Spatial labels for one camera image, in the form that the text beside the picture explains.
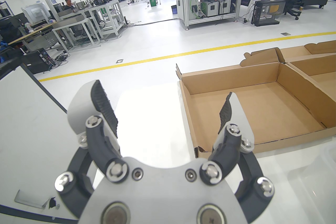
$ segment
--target yellow floor line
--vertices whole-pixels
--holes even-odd
[[[304,38],[304,37],[314,37],[314,36],[321,36],[321,35],[330,35],[330,34],[336,34],[336,32],[320,32],[320,33],[293,35],[293,36],[287,36],[287,37],[279,37],[279,38],[257,40],[257,41],[251,41],[251,42],[245,42],[245,43],[238,43],[238,44],[232,44],[232,45],[227,45],[227,46],[202,49],[202,50],[197,50],[197,51],[187,51],[185,53],[179,53],[179,54],[163,56],[163,57],[149,58],[149,59],[144,59],[144,60],[138,60],[138,61],[133,61],[133,62],[110,65],[110,66],[106,66],[106,67],[94,68],[94,69],[74,72],[74,73],[70,73],[70,74],[54,76],[54,77],[50,77],[50,78],[41,79],[39,81],[55,80],[55,79],[60,79],[60,78],[64,78],[64,77],[76,76],[76,75],[80,75],[80,74],[92,73],[92,72],[97,72],[97,71],[107,70],[107,69],[112,69],[112,68],[118,68],[118,67],[125,67],[125,66],[129,66],[129,65],[135,65],[135,64],[145,63],[145,62],[151,62],[151,61],[157,61],[157,60],[168,59],[168,58],[173,58],[173,57],[181,57],[181,56],[188,56],[188,55],[206,53],[208,51],[218,51],[218,50],[223,50],[223,49],[230,49],[230,48],[260,44],[260,43],[267,43],[267,42],[274,42],[274,41],[281,41],[281,40],[288,40],[288,39],[296,39],[296,38]]]

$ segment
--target metal screw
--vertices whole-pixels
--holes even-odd
[[[197,214],[198,224],[225,224],[223,212],[215,205],[207,204],[199,209]]]
[[[188,169],[186,171],[186,179],[189,182],[194,182],[196,181],[197,175],[196,172],[193,169]]]
[[[128,224],[130,217],[129,208],[121,202],[116,202],[110,204],[103,212],[102,224]]]
[[[274,195],[274,185],[268,178],[260,177],[257,183],[260,185],[266,197],[272,197]]]
[[[247,148],[250,148],[250,147],[251,147],[251,142],[250,142],[248,139],[242,139],[241,141],[242,141],[241,143],[242,143],[245,147],[247,147]]]
[[[88,128],[94,128],[96,126],[98,126],[100,123],[102,122],[102,119],[100,117],[97,116],[90,116],[86,122],[85,125]]]
[[[79,146],[83,149],[87,148],[87,138],[86,138],[86,133],[82,134],[79,139],[78,139]]]
[[[98,117],[96,116],[91,116],[91,118],[89,119],[89,124],[91,124],[92,126],[96,125],[98,122]]]
[[[234,134],[239,134],[240,133],[240,129],[236,124],[228,124],[227,127],[230,130],[230,132],[232,132]]]
[[[122,173],[122,166],[121,164],[114,164],[110,171],[111,175],[113,176],[119,176]]]
[[[120,163],[115,163],[114,161],[106,169],[106,177],[110,182],[120,182],[128,173],[127,164],[121,165]]]
[[[73,181],[73,174],[69,171],[64,172],[63,174],[59,175],[55,180],[55,188],[57,191],[62,192],[64,187]]]
[[[132,178],[134,181],[139,181],[142,179],[144,172],[141,168],[136,168],[132,172]]]
[[[205,183],[210,182],[211,184],[215,185],[222,180],[221,168],[218,166],[217,163],[211,160],[208,160],[207,162],[203,163],[200,171],[203,171],[205,175],[207,175],[210,178],[209,181],[205,181],[201,176],[202,180]]]
[[[217,168],[216,168],[214,165],[212,165],[212,164],[210,164],[210,165],[207,167],[205,173],[206,173],[210,178],[215,178],[215,177],[218,176],[218,170],[217,170]]]

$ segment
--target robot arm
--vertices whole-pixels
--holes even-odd
[[[121,156],[118,120],[98,80],[79,89],[67,115],[79,149],[55,188],[79,224],[192,224],[195,219],[247,224],[274,195],[252,152],[253,133],[234,93],[219,114],[221,127],[209,160],[197,158],[172,169]],[[92,161],[105,175],[95,190],[86,176]],[[236,164],[243,181],[234,194],[224,178]]]

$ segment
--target trash can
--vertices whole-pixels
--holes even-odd
[[[156,0],[149,0],[151,7],[156,7]]]
[[[171,6],[171,11],[173,14],[177,14],[177,5]]]

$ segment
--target open cardboard box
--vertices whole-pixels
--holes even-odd
[[[336,55],[292,61],[288,65],[336,101]]]
[[[270,50],[272,49],[276,51],[276,57],[274,57],[274,53],[270,53]],[[317,44],[310,43],[304,46],[290,47],[284,49],[272,49],[253,51],[251,54],[245,53],[245,58],[249,59],[250,62],[243,60],[240,65],[248,66],[260,63],[270,63],[273,61],[288,63],[307,58],[327,56],[332,53],[336,53],[336,40],[320,42]]]
[[[211,154],[220,127],[219,112],[231,91],[253,130],[254,152],[336,134],[335,101],[286,64],[234,65],[186,74],[177,67],[176,73],[196,157]]]

